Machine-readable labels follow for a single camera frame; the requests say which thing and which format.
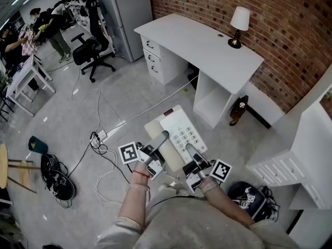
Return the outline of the white drawer cabinet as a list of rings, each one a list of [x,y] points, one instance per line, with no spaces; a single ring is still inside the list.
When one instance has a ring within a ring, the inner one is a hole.
[[[269,187],[299,185],[289,208],[302,214],[290,237],[304,249],[332,238],[332,119],[320,101],[332,88],[332,64],[269,130],[247,168]]]

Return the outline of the white power strip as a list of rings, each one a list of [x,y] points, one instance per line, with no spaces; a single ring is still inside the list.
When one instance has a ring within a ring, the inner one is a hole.
[[[99,133],[92,132],[90,136],[90,145],[94,149],[98,149],[102,144],[103,141],[107,138],[107,134],[104,130],[101,130]]]

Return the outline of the white desk telephone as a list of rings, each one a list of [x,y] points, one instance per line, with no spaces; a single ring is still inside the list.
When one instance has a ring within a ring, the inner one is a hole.
[[[159,151],[173,172],[182,169],[192,161],[186,149],[187,144],[191,144],[199,153],[204,153],[208,149],[180,105],[147,123],[145,130],[151,139],[156,138],[163,131],[168,131],[169,137],[160,146]]]

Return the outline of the person's grey sweatshirt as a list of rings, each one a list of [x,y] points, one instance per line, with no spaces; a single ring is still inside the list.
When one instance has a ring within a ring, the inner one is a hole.
[[[95,249],[298,249],[274,221],[244,226],[199,198],[158,193],[147,207],[146,227],[119,217]]]

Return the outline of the wooden stool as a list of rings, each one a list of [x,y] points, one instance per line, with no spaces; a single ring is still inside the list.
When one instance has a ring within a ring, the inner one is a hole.
[[[30,182],[30,170],[40,170],[40,168],[31,167],[29,166],[29,163],[33,163],[33,161],[9,159],[6,145],[0,144],[0,188],[5,189],[8,181],[11,181],[25,190],[37,193],[36,191],[28,188],[28,186]],[[8,170],[10,168],[19,170],[19,182],[8,176]]]

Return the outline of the pink checked cloth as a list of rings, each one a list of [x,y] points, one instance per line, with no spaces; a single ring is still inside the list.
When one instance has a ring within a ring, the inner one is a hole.
[[[38,50],[38,46],[35,42],[33,42],[33,39],[35,37],[34,31],[25,24],[22,29],[20,30],[20,33],[18,35],[18,39],[23,39],[27,37],[27,41],[24,44],[21,44],[22,46],[22,55],[23,56],[31,56]]]

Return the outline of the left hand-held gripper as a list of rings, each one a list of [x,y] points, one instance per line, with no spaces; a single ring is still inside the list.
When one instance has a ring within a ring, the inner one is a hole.
[[[136,142],[119,146],[122,163],[124,165],[136,161],[144,163],[153,181],[163,171],[163,161],[156,152],[168,138],[169,132],[164,130],[145,146]]]

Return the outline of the small white table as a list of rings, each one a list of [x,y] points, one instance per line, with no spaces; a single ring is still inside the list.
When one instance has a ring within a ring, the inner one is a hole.
[[[48,81],[52,81],[51,76],[46,72],[43,66],[39,63],[36,56],[31,55],[25,62],[22,69],[15,73],[12,79],[12,82],[7,87],[6,98],[9,98],[16,105],[18,105],[22,110],[24,110],[27,114],[34,117],[34,114],[31,113],[28,109],[26,109],[23,105],[21,105],[17,98],[22,95],[26,100],[32,103],[32,99],[30,99],[24,92],[24,88],[28,85],[28,83],[37,76],[45,86],[52,92],[55,93],[55,89],[51,86]]]

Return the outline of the dark green container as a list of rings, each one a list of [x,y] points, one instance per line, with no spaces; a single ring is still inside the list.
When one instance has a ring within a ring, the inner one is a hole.
[[[46,154],[48,152],[48,145],[35,136],[31,136],[28,142],[30,151],[38,154]]]

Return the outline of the white wrist band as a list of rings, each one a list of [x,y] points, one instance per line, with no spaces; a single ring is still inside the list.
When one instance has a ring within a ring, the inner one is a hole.
[[[203,193],[203,195],[205,195],[207,192],[209,192],[210,190],[212,190],[218,186],[219,186],[219,184],[214,181],[209,182],[204,187],[201,188],[201,192]]]

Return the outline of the white shade table lamp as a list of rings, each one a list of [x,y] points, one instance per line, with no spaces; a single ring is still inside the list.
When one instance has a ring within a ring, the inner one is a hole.
[[[228,40],[228,45],[235,49],[240,49],[243,45],[241,41],[241,31],[247,31],[250,21],[250,11],[247,8],[237,6],[232,16],[230,25],[236,29],[232,39]]]

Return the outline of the person's left forearm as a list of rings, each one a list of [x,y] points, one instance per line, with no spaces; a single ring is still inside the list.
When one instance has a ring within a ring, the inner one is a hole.
[[[145,226],[149,178],[150,175],[146,170],[146,165],[137,161],[118,217],[129,218],[141,227]]]

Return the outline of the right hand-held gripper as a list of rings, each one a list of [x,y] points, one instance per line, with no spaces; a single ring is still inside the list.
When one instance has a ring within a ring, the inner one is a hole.
[[[193,161],[185,165],[183,171],[186,176],[186,183],[192,193],[206,177],[210,176],[219,182],[224,182],[227,179],[232,169],[231,165],[221,160],[207,161],[190,143],[186,145],[186,150]]]

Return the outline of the person's right forearm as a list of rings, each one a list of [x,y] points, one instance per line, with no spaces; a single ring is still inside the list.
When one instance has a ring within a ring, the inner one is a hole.
[[[201,189],[209,182],[216,182],[212,177],[206,177],[202,180],[201,185],[199,188]],[[249,225],[254,224],[255,222],[252,218],[237,204],[230,199],[225,192],[222,190],[220,186],[215,187],[214,189],[207,192],[205,195],[207,201],[225,214],[227,217],[237,221],[238,223],[242,224],[243,226],[248,227]]]

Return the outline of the brown leather bag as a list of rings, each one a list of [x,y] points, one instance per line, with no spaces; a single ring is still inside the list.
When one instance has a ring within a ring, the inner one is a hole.
[[[247,109],[248,95],[238,98],[230,111],[230,126],[235,126]]]

